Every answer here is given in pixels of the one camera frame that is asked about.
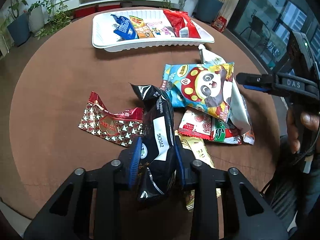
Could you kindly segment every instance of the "chair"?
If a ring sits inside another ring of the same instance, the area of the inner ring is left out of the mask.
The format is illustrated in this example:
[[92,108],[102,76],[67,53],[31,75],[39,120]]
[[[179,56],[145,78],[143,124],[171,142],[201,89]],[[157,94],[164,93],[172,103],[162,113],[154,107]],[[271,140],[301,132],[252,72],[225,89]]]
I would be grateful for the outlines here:
[[[254,46],[254,48],[256,46],[258,46],[258,44],[260,44],[261,40],[262,39],[266,39],[266,43],[264,43],[263,45],[267,45],[269,40],[270,40],[270,37],[271,37],[271,33],[270,33],[270,30],[268,29],[267,25],[260,19],[258,18],[257,16],[255,15],[252,15],[252,22],[249,22],[249,26],[247,28],[245,28],[241,33],[240,33],[240,36],[247,30],[247,29],[251,29],[250,30],[250,34],[249,34],[249,37],[248,37],[248,41],[250,40],[250,37],[251,37],[251,33],[252,31],[254,31],[259,37],[260,37],[260,40],[258,41],[258,43]],[[265,35],[263,30],[262,30],[262,27],[265,26],[267,32],[268,32],[268,35]]]

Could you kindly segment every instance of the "human hand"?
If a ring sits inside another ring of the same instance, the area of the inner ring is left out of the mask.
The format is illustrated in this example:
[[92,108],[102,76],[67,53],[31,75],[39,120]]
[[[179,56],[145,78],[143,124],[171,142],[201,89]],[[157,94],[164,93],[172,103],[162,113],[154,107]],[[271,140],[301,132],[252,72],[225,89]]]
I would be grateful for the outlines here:
[[[302,112],[300,116],[302,124],[312,131],[318,131],[319,127],[319,116],[315,114],[309,114]],[[288,134],[288,144],[290,146],[291,152],[294,154],[300,149],[300,141],[298,140],[298,128],[295,124],[295,119],[292,109],[288,109],[287,112],[287,134]],[[320,137],[316,142],[316,152],[320,152]]]

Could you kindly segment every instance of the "candy wrapper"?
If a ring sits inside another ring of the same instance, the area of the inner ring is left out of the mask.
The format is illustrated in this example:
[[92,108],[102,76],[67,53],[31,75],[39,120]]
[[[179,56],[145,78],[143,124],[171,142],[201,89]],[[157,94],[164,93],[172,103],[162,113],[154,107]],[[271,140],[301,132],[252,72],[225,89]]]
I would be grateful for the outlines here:
[[136,107],[110,113],[99,95],[91,92],[79,128],[107,141],[130,147],[133,137],[142,134],[143,109]]
[[240,133],[231,122],[223,122],[213,118],[211,138],[214,142],[241,144]]
[[229,117],[234,63],[165,65],[161,89],[173,107],[191,106],[215,118]]
[[193,108],[183,115],[178,131],[209,141],[241,144],[240,133],[231,122],[225,123]]
[[[182,147],[185,149],[191,150],[197,160],[201,160],[204,163],[208,164],[211,168],[215,169],[212,159],[201,138],[184,136],[178,131],[175,131],[175,135],[179,135]],[[219,188],[217,188],[216,190],[217,190],[217,197],[221,196],[221,190]],[[191,191],[185,192],[185,197],[186,197],[186,208],[189,211],[192,211],[194,206],[195,191],[191,190]]]
[[[198,48],[201,62],[203,62],[205,65],[219,65],[226,63],[222,57],[205,49],[204,45],[201,44]],[[229,118],[231,122],[240,130],[240,133],[244,134],[250,131],[251,127],[247,118],[247,112],[244,108],[241,94],[234,79],[232,81],[230,108],[231,111]]]
[[167,94],[159,88],[132,85],[143,100],[147,114],[143,117],[142,178],[138,200],[157,199],[164,195],[175,178],[173,108]]
[[120,15],[115,15],[115,14],[111,14],[111,16],[120,25],[113,31],[115,34],[118,34],[120,37],[124,38],[125,40],[138,39],[138,35],[128,18]]
[[152,32],[149,30],[148,26],[144,23],[143,19],[129,16],[130,21],[133,24],[133,27],[139,37],[139,39],[143,38],[154,38]]
[[248,122],[250,124],[250,130],[242,135],[243,141],[253,145],[254,142],[255,142],[255,138],[254,138],[254,133],[253,133],[253,129],[252,129],[251,119],[250,119],[250,116],[249,116],[249,113],[248,113],[248,109],[247,109],[247,104],[246,104],[246,102],[244,100],[243,95],[241,95],[241,98],[242,98],[242,102],[244,104],[245,112],[247,114]]
[[146,23],[152,31],[155,38],[175,37],[174,33],[170,31],[162,22]]
[[173,27],[176,37],[201,38],[187,12],[163,10],[163,13]]

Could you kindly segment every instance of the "finger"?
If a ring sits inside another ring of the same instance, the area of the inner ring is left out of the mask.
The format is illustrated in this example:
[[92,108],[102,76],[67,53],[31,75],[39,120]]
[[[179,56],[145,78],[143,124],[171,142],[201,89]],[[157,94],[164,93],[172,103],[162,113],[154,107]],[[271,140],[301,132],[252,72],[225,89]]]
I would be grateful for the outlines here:
[[290,142],[290,150],[293,154],[295,154],[300,149],[300,142],[299,140],[293,140]]
[[314,114],[309,114],[306,112],[301,113],[301,122],[311,131],[317,131],[319,128],[319,116]]
[[298,139],[299,137],[298,128],[293,124],[289,124],[287,126],[287,134],[288,134],[288,139],[290,141]]
[[295,124],[294,115],[293,115],[293,111],[291,108],[289,108],[287,111],[286,122],[287,122],[287,126],[289,124]]

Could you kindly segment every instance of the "metal screw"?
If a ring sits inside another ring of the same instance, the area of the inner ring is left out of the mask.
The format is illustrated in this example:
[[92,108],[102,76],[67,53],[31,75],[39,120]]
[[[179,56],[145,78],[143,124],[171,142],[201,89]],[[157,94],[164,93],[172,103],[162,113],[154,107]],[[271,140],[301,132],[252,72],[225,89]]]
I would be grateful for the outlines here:
[[75,174],[76,174],[76,175],[81,175],[82,173],[84,173],[84,169],[82,169],[82,168],[77,168],[77,169],[75,170]]
[[199,166],[202,165],[202,161],[200,161],[200,160],[194,160],[194,161],[192,162],[192,164],[193,164],[194,166],[199,167]]
[[238,174],[239,174],[239,170],[238,170],[237,168],[231,168],[231,169],[230,169],[230,173],[231,173],[232,175],[238,175]]
[[121,164],[121,161],[119,161],[119,160],[113,160],[112,162],[111,162],[111,165],[112,166],[119,166]]

